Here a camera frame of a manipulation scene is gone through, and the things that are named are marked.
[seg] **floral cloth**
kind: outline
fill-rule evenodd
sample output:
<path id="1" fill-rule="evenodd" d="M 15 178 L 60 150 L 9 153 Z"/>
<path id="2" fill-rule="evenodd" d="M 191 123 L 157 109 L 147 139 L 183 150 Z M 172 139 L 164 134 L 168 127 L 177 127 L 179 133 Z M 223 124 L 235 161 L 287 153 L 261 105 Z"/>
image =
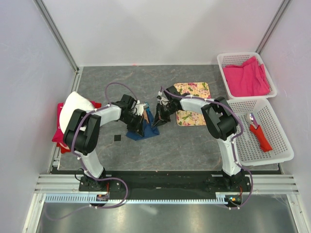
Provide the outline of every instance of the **floral cloth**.
<path id="1" fill-rule="evenodd" d="M 176 83 L 174 87 L 180 94 L 190 93 L 193 96 L 210 99 L 207 83 Z M 176 113 L 176 120 L 180 126 L 206 125 L 202 114 L 191 111 L 178 111 Z"/>

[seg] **pink cloth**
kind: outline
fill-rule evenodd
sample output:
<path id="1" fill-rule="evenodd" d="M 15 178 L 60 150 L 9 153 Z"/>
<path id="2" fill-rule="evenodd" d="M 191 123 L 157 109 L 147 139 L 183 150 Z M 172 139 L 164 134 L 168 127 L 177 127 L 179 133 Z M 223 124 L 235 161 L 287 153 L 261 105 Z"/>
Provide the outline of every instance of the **pink cloth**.
<path id="1" fill-rule="evenodd" d="M 241 66 L 223 68 L 230 92 L 235 97 L 264 96 L 270 92 L 264 66 L 251 57 Z"/>

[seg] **small black square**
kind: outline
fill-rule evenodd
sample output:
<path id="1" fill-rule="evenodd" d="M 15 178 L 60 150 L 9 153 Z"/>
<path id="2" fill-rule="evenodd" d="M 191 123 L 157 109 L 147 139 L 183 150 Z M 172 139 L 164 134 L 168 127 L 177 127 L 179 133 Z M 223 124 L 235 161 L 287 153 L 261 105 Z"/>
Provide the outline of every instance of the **small black square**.
<path id="1" fill-rule="evenodd" d="M 121 134 L 115 135 L 115 142 L 121 141 Z"/>

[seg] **dark blue fabric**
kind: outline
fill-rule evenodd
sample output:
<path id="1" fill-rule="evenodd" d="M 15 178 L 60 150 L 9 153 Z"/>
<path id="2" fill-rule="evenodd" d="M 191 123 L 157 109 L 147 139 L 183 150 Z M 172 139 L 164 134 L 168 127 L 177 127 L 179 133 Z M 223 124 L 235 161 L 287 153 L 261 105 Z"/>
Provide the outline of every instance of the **dark blue fabric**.
<path id="1" fill-rule="evenodd" d="M 146 109 L 146 113 L 148 115 L 149 124 L 147 124 L 146 120 L 143 121 L 142 127 L 143 127 L 143 131 L 144 131 L 144 137 L 141 137 L 137 133 L 134 133 L 134 132 L 127 132 L 126 136 L 128 138 L 131 138 L 135 141 L 139 141 L 139 140 L 146 139 L 149 137 L 154 137 L 154 136 L 157 136 L 160 134 L 157 127 L 151 128 L 151 124 L 154 121 L 154 116 L 150 112 L 149 108 Z"/>

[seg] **white plastic basket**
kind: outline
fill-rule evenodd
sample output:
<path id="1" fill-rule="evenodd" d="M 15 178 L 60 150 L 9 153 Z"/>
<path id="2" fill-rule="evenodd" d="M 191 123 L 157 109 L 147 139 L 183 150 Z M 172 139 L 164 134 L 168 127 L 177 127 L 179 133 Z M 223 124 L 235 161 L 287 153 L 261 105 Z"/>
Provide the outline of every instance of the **white plastic basket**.
<path id="1" fill-rule="evenodd" d="M 245 166 L 258 166 L 282 163 L 294 157 L 293 149 L 273 111 L 269 101 L 264 98 L 228 100 L 233 112 L 239 117 L 244 133 L 237 137 L 237 150 L 240 162 Z M 252 112 L 273 150 L 263 152 L 256 136 L 249 130 L 246 113 Z"/>
<path id="2" fill-rule="evenodd" d="M 223 82 L 225 85 L 225 91 L 226 91 L 228 98 L 230 100 L 232 100 L 232 99 L 253 99 L 254 96 L 249 96 L 249 97 L 235 97 L 235 96 L 233 96 L 229 90 L 228 83 L 225 79 L 223 67 L 228 66 L 228 65 L 240 66 L 240 65 L 242 65 L 243 62 L 247 61 L 248 59 L 250 59 L 253 56 L 255 56 L 257 58 L 260 65 L 263 64 L 263 61 L 262 61 L 260 55 L 256 52 L 228 52 L 228 53 L 221 53 L 217 56 L 219 69 L 220 69 L 220 72 L 222 74 Z M 265 96 L 255 96 L 256 98 L 258 98 L 258 97 L 270 98 L 270 97 L 276 96 L 276 87 L 274 86 L 273 81 L 271 79 L 271 76 L 270 76 L 265 65 L 264 65 L 264 69 L 266 72 L 267 81 L 269 83 L 270 93 L 265 95 Z"/>

